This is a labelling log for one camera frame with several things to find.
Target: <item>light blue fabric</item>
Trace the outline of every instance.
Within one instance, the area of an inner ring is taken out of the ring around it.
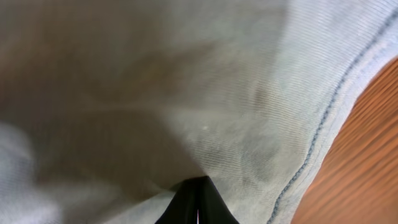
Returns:
[[[0,224],[154,223],[203,174],[289,223],[398,2],[0,2]]]

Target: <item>fabric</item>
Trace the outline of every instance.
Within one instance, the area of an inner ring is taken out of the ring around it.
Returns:
[[[289,223],[398,1],[0,1],[0,223],[155,223],[209,175]]]

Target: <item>orange wood grain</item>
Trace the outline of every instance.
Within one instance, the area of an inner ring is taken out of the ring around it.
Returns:
[[[357,100],[292,224],[398,223],[398,59]]]

